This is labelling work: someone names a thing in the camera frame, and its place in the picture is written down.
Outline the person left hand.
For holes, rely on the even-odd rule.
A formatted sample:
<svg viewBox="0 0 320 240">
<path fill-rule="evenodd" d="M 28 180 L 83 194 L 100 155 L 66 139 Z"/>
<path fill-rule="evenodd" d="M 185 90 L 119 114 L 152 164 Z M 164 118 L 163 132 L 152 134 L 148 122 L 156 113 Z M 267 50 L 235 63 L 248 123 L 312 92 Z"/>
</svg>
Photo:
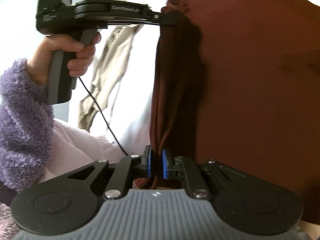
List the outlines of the person left hand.
<svg viewBox="0 0 320 240">
<path fill-rule="evenodd" d="M 81 77 L 93 61 L 95 45 L 101 40 L 101 35 L 96 32 L 89 45 L 71 38 L 65 34 L 47 36 L 40 43 L 31 59 L 27 61 L 26 70 L 30 78 L 37 84 L 45 86 L 48 80 L 48 72 L 53 52 L 57 50 L 75 53 L 75 59 L 67 63 L 67 69 L 71 77 Z"/>
</svg>

